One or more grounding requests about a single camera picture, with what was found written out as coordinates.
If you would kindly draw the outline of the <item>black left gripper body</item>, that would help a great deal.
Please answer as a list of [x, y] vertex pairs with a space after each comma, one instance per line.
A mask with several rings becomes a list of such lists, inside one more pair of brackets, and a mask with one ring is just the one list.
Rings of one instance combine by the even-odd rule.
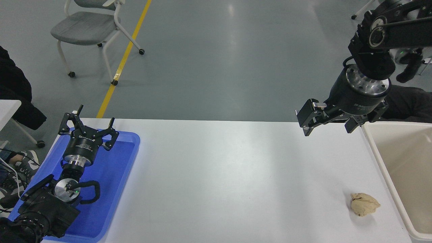
[[94, 160], [99, 146], [102, 144], [101, 137], [93, 137], [99, 130], [88, 129], [85, 133], [81, 129], [71, 132], [71, 139], [65, 149], [63, 158], [71, 156], [82, 156], [88, 160]]

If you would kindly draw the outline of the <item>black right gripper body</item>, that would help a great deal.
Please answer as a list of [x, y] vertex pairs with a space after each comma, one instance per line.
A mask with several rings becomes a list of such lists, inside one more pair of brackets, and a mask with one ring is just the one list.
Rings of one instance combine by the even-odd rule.
[[326, 103], [350, 115], [366, 115], [384, 100], [390, 88], [390, 79], [375, 80], [359, 69], [343, 69]]

